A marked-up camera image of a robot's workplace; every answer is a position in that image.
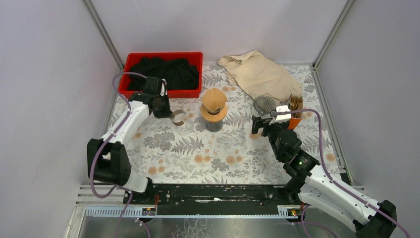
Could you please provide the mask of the grey ribbed glass dripper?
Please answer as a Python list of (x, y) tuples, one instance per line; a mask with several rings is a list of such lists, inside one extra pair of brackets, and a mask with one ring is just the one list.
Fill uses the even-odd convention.
[(254, 99), (253, 106), (259, 116), (264, 116), (276, 108), (276, 102), (269, 96), (261, 95)]

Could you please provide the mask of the orange coffee filter box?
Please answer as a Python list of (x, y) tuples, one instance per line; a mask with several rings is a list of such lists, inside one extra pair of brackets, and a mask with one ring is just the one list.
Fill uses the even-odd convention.
[(302, 112), (297, 112), (299, 110), (303, 109), (303, 97), (302, 96), (296, 96), (296, 95), (290, 95), (287, 100), (287, 105), (289, 109), (293, 112), (291, 114), (291, 119), (289, 120), (289, 126), (288, 129), (294, 130), (298, 124), (302, 120)]

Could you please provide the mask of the brown paper coffee filter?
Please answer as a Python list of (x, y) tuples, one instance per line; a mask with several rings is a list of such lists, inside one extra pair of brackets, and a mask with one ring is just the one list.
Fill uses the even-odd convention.
[(212, 115), (218, 114), (225, 107), (226, 102), (226, 95), (217, 88), (206, 90), (202, 97), (203, 106)]

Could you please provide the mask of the glass coffee carafe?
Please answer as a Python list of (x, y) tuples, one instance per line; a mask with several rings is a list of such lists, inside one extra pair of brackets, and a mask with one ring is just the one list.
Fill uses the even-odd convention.
[(219, 121), (205, 120), (205, 127), (210, 132), (218, 132), (223, 127), (223, 120), (219, 120)]

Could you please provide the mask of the light wooden ring holder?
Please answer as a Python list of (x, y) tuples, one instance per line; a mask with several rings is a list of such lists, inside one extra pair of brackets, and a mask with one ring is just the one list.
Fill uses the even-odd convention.
[(228, 107), (225, 105), (217, 114), (210, 113), (204, 105), (200, 107), (201, 116), (204, 120), (212, 123), (222, 121), (228, 112)]

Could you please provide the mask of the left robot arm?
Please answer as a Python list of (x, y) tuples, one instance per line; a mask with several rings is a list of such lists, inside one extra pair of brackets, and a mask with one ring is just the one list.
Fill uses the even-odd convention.
[(101, 138), (93, 138), (87, 144), (88, 177), (91, 190), (97, 197), (102, 195), (96, 191), (95, 181), (135, 192), (135, 198), (143, 204), (153, 199), (154, 191), (148, 187), (150, 180), (132, 170), (126, 147), (138, 127), (150, 115), (165, 119), (172, 116), (172, 111), (166, 80), (144, 75), (140, 77), (145, 82), (142, 90), (129, 98), (118, 93), (127, 106), (121, 117)]

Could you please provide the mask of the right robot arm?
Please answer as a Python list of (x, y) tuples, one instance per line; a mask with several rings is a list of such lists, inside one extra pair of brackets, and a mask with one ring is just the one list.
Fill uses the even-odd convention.
[(252, 134), (260, 128), (271, 144), (275, 158), (291, 177), (284, 190), (290, 204), (312, 205), (352, 230), (358, 238), (388, 238), (396, 228), (396, 207), (379, 202), (325, 172), (319, 160), (301, 149), (297, 134), (288, 122), (272, 123), (271, 118), (252, 117)]

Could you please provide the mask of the black cloth in bin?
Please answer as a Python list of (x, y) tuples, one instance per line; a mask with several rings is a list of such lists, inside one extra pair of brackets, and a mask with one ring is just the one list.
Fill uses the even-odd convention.
[(186, 58), (163, 60), (143, 57), (129, 69), (144, 76), (165, 79), (168, 91), (194, 90), (199, 86), (199, 72)]

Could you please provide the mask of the red plastic bin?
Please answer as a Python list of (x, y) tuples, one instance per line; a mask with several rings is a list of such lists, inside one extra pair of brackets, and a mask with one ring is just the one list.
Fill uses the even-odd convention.
[(134, 64), (137, 64), (141, 58), (160, 57), (163, 60), (175, 60), (186, 58), (189, 64), (195, 65), (199, 72), (199, 86), (194, 90), (179, 90), (168, 91), (170, 98), (198, 98), (202, 90), (202, 67), (203, 67), (203, 54), (201, 52), (167, 52), (167, 53), (130, 53), (127, 56), (124, 71), (130, 72), (129, 69)]

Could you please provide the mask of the beige cloth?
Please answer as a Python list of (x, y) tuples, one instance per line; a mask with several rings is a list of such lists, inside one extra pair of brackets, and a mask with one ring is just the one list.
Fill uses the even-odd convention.
[(217, 64), (224, 67), (230, 85), (238, 85), (253, 99), (265, 95), (284, 103), (291, 95), (302, 94), (301, 83), (283, 65), (266, 58), (258, 50), (239, 56), (223, 56)]

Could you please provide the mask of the floral patterned table mat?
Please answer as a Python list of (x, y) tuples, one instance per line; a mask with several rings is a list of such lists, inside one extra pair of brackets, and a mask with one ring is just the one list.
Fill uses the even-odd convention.
[(202, 89), (227, 96), (228, 113), (212, 133), (200, 114), (201, 99), (171, 99), (174, 111), (186, 112), (184, 124), (149, 117), (126, 147), (132, 169), (155, 183), (285, 184), (289, 175), (260, 133), (251, 134), (253, 100), (228, 83), (221, 66), (204, 66)]

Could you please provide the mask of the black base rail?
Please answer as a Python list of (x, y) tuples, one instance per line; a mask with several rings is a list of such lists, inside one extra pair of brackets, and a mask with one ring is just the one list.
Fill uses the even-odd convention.
[(150, 205), (158, 215), (278, 215), (278, 208), (303, 207), (296, 191), (282, 185), (150, 184), (145, 192), (124, 194), (124, 204)]

